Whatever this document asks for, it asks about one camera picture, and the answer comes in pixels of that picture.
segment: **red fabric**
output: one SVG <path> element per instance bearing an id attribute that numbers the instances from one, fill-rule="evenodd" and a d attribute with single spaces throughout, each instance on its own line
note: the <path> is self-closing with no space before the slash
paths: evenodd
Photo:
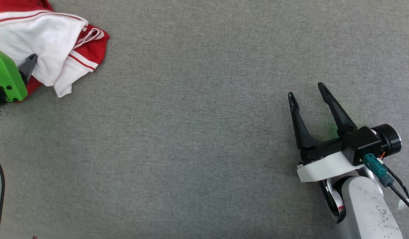
<path id="1" fill-rule="evenodd" d="M 52 6 L 48 2 L 48 0 L 0 0 L 0 13 L 30 12 L 37 10 L 52 11 Z M 84 38 L 88 34 L 88 32 L 90 32 L 91 29 L 93 28 L 97 27 L 91 24 L 86 26 L 86 31 L 82 31 L 78 39 Z M 104 33 L 104 36 L 102 38 L 89 41 L 75 49 L 77 53 L 81 54 L 89 61 L 95 62 L 97 64 L 100 64 L 103 61 L 104 55 L 106 53 L 106 43 L 107 40 L 110 38 L 109 35 L 104 30 L 101 31 Z M 79 59 L 75 57 L 73 57 L 73 59 L 76 59 L 80 64 L 85 65 Z M 36 80 L 35 77 L 32 76 L 26 85 L 28 96 L 31 95 L 41 85 L 42 83 L 40 83 L 38 80 Z"/>
<path id="2" fill-rule="evenodd" d="M 51 10 L 47 0 L 0 0 L 0 12 L 30 12 L 36 10 Z"/>

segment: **gray fabric surface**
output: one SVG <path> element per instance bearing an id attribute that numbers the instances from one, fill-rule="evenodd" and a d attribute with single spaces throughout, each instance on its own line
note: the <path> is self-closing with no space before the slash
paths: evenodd
<path id="1" fill-rule="evenodd" d="M 0 122 L 3 228 L 52 238 L 332 238 L 302 184 L 287 103 L 335 136 L 317 82 L 358 126 L 391 124 L 409 189 L 409 0 L 54 0 L 111 36 L 103 64 Z M 409 211 L 385 199 L 404 238 Z"/>

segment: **wire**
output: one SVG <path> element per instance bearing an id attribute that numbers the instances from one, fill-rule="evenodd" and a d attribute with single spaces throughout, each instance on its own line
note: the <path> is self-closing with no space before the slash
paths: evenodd
<path id="1" fill-rule="evenodd" d="M 407 197 L 409 198 L 409 192 L 408 192 L 407 188 L 405 187 L 404 183 L 402 183 L 402 180 L 400 180 L 399 177 L 396 176 L 388 166 L 386 166 L 386 164 L 384 164 L 384 165 L 385 165 L 386 170 L 392 175 L 392 177 L 393 177 L 396 181 L 398 181 L 399 185 L 400 185 L 401 188 L 404 190 L 405 195 L 407 195 Z"/>
<path id="2" fill-rule="evenodd" d="M 386 152 L 383 151 L 383 153 L 380 155 L 380 157 L 379 157 L 380 160 L 383 160 L 383 157 L 385 156 L 385 153 L 386 153 Z"/>
<path id="3" fill-rule="evenodd" d="M 380 158 L 383 159 L 383 156 L 384 156 L 384 155 L 385 155 L 385 152 L 382 153 L 382 155 L 381 155 Z M 386 164 L 383 164 L 383 165 L 385 166 L 386 170 L 390 173 L 390 175 L 392 175 L 392 177 L 393 177 L 396 181 L 398 181 L 399 185 L 401 186 L 401 188 L 402 188 L 403 191 L 405 192 L 405 195 L 407 195 L 407 197 L 409 198 L 408 190 L 407 190 L 407 188 L 405 187 L 404 183 L 402 183 L 402 180 L 399 179 L 399 177 L 396 176 L 396 175 L 392 172 L 392 170 L 391 170 L 388 166 L 386 166 Z"/>
<path id="4" fill-rule="evenodd" d="M 398 192 L 398 190 L 395 188 L 395 186 L 393 186 L 392 183 L 388 183 L 388 186 L 392 189 L 392 191 L 405 203 L 405 205 L 409 208 L 409 201 L 402 196 L 402 194 L 400 192 Z"/>
<path id="5" fill-rule="evenodd" d="M 2 207 L 4 204 L 4 193 L 5 193 L 5 178 L 4 171 L 0 163 L 0 175 L 1 175 L 1 198 L 0 198 L 0 227 L 1 227 L 1 217 L 2 217 Z"/>

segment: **clothing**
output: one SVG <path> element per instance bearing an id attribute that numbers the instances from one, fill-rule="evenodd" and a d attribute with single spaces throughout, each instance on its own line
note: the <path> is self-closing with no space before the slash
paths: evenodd
<path id="1" fill-rule="evenodd" d="M 16 65 L 38 55 L 27 89 L 53 86 L 58 97 L 103 61 L 109 35 L 76 15 L 53 12 L 47 0 L 0 0 L 0 50 Z"/>

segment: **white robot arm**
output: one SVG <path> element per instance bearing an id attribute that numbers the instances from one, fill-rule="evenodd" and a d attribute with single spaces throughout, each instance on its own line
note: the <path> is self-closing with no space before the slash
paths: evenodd
<path id="1" fill-rule="evenodd" d="M 297 174 L 302 183 L 318 182 L 339 238 L 402 238 L 380 184 L 394 188 L 381 159 L 401 150 L 401 139 L 388 124 L 358 129 L 323 83 L 318 83 L 338 127 L 339 137 L 316 144 L 299 114 L 293 93 L 288 94 L 297 148 L 302 162 Z"/>

